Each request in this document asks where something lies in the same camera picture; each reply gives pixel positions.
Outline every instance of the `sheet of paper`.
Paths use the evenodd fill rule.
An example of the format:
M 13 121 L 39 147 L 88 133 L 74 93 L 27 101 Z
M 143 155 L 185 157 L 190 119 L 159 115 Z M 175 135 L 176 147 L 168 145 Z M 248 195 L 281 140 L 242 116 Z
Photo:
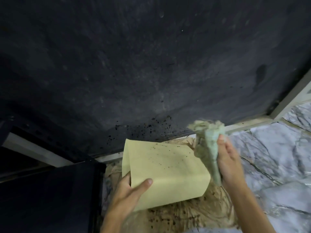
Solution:
M 132 187 L 147 178 L 153 184 L 140 198 L 135 210 L 153 208 L 200 197 L 211 176 L 186 145 L 126 140 L 122 176 L 131 172 Z

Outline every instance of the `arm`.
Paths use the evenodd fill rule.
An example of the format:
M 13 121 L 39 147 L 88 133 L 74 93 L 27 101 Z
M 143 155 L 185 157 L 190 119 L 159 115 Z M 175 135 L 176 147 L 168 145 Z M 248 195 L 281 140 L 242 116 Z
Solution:
M 152 179 L 146 179 L 139 186 L 131 188 L 131 174 L 119 182 L 109 205 L 100 233 L 119 233 L 124 219 L 134 210 L 141 195 L 149 189 Z
M 223 186 L 228 192 L 243 233 L 276 233 L 260 208 L 254 194 L 247 187 L 239 153 L 229 139 L 218 138 L 218 166 Z

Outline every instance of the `hand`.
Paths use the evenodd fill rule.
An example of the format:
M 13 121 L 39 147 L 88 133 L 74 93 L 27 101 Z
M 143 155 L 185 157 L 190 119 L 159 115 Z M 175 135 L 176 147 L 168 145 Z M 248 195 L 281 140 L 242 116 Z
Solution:
M 223 186 L 230 194 L 233 190 L 241 191 L 241 188 L 247 187 L 241 158 L 228 137 L 220 135 L 218 144 L 218 167 L 223 176 Z
M 152 179 L 144 180 L 139 186 L 131 188 L 131 174 L 127 173 L 119 182 L 112 201 L 107 210 L 105 220 L 108 218 L 123 221 L 135 208 L 141 195 L 145 193 L 151 184 Z

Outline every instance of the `left hand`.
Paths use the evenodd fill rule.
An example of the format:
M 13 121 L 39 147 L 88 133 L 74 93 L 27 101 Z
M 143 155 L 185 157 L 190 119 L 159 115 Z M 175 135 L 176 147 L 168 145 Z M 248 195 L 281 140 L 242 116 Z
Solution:
M 132 188 L 131 174 L 128 172 L 119 182 L 111 204 L 107 210 L 106 218 L 123 221 L 135 208 L 138 200 L 152 185 L 152 179 L 144 180 L 139 186 Z

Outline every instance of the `green cloth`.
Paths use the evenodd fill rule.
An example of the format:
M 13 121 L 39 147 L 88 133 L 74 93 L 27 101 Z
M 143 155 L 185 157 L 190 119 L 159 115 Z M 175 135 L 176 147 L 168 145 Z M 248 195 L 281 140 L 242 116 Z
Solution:
M 225 125 L 216 121 L 195 121 L 188 126 L 196 133 L 196 146 L 194 155 L 203 162 L 211 174 L 214 183 L 221 186 L 221 176 L 217 164 L 218 145 L 217 140 L 220 134 L 225 134 Z

